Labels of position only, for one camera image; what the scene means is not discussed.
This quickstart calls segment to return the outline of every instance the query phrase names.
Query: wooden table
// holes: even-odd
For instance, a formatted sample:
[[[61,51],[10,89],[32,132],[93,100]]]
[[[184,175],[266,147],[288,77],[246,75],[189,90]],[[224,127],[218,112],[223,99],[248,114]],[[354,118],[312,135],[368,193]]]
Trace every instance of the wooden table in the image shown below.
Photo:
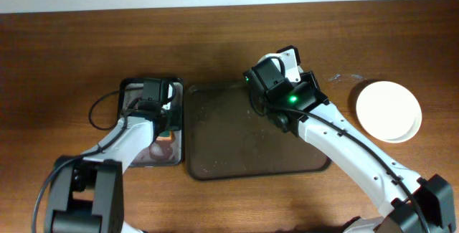
[[[55,159],[105,135],[88,124],[87,110],[123,78],[176,75],[187,86],[236,80],[289,44],[359,129],[354,101],[362,80],[411,90],[423,111],[419,133],[401,144],[372,140],[425,178],[447,179],[459,211],[459,0],[7,14],[0,16],[2,232],[28,232]],[[103,103],[96,121],[112,123],[115,107],[115,98]],[[275,232],[378,215],[336,165],[206,183],[183,164],[135,168],[124,189],[126,221],[150,232]]]

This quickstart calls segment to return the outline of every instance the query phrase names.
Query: black cable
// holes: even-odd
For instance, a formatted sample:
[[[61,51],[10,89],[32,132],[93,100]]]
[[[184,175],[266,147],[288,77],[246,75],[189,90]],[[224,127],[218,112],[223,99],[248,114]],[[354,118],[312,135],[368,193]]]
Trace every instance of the black cable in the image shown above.
[[[253,109],[253,112],[255,112],[257,115],[259,115],[260,117],[264,117],[265,116],[265,111],[263,111],[262,113],[260,111],[258,111],[258,109],[255,107],[255,104],[253,102],[253,96],[252,96],[252,88],[250,88],[249,90],[249,101],[250,101],[250,107],[252,107]]]
[[[137,105],[138,101],[141,100],[142,98],[135,98],[129,103],[128,107],[126,109],[134,109],[134,107]]]
[[[112,124],[110,127],[107,127],[107,128],[101,128],[100,126],[96,125],[93,121],[93,110],[95,108],[96,105],[98,105],[102,100],[112,96],[112,95],[115,95],[115,94],[118,94],[120,92],[127,92],[127,91],[132,91],[132,90],[142,90],[143,87],[134,87],[134,88],[129,88],[129,89],[125,89],[125,90],[115,90],[115,91],[112,91],[112,92],[109,92],[107,94],[105,94],[104,96],[100,97],[98,100],[96,100],[94,102],[94,104],[91,106],[91,108],[89,109],[89,113],[87,114],[87,119],[89,120],[89,123],[95,128],[95,129],[98,129],[98,130],[112,130],[116,127],[116,124],[118,123],[115,122],[114,124]]]
[[[361,146],[367,153],[369,153],[386,170],[386,172],[395,180],[395,182],[400,185],[400,187],[402,188],[403,192],[407,195],[408,199],[411,201],[411,203],[413,205],[413,208],[415,209],[416,214],[420,218],[420,222],[421,222],[422,228],[424,229],[424,231],[426,233],[430,233],[429,226],[427,224],[427,221],[426,221],[426,219],[424,217],[424,214],[422,213],[422,210],[421,210],[417,200],[411,194],[410,190],[403,183],[403,181],[400,180],[400,178],[393,172],[393,170],[370,147],[368,147],[367,145],[362,143],[359,139],[353,137],[346,130],[343,130],[343,129],[339,128],[338,126],[334,125],[333,123],[328,122],[327,120],[323,119],[322,117],[320,117],[318,115],[314,115],[314,114],[311,114],[309,112],[305,112],[305,111],[297,110],[297,109],[293,109],[293,108],[276,107],[276,106],[271,105],[269,103],[265,103],[265,106],[268,107],[268,108],[271,108],[273,110],[281,110],[281,111],[290,112],[290,113],[297,113],[297,114],[300,114],[300,115],[305,115],[305,116],[310,117],[310,118],[314,118],[314,119],[326,124],[330,128],[333,128],[334,130],[336,130],[341,135],[346,136],[349,140],[351,140],[351,141],[357,143],[359,146]]]
[[[46,178],[46,180],[44,180],[43,184],[42,184],[42,187],[40,189],[40,192],[38,193],[38,197],[37,197],[37,200],[35,201],[35,206],[34,206],[34,213],[32,215],[32,233],[36,233],[37,232],[37,215],[38,215],[38,209],[39,209],[39,206],[40,206],[40,202],[42,201],[42,197],[43,197],[43,194],[44,192],[46,191],[46,188],[48,187],[48,185],[56,178],[56,176],[58,175],[58,173],[66,166],[70,165],[71,163],[74,163],[76,161],[80,161],[82,160],[83,158],[85,157],[89,157],[89,156],[93,156],[95,154],[99,154],[101,152],[103,152],[104,150],[106,150],[108,147],[110,147],[113,143],[115,143],[121,136],[122,134],[126,131],[126,129],[128,128],[128,115],[123,112],[123,117],[124,117],[124,124],[123,124],[123,127],[121,128],[121,130],[115,135],[115,137],[113,137],[108,143],[106,143],[104,146],[99,146],[99,148],[95,151],[91,151],[89,153],[84,153],[84,154],[80,154],[78,156],[74,156],[72,157],[71,159],[69,160],[66,160],[64,163],[60,164],[57,168],[54,168],[51,173],[49,174],[49,176]]]

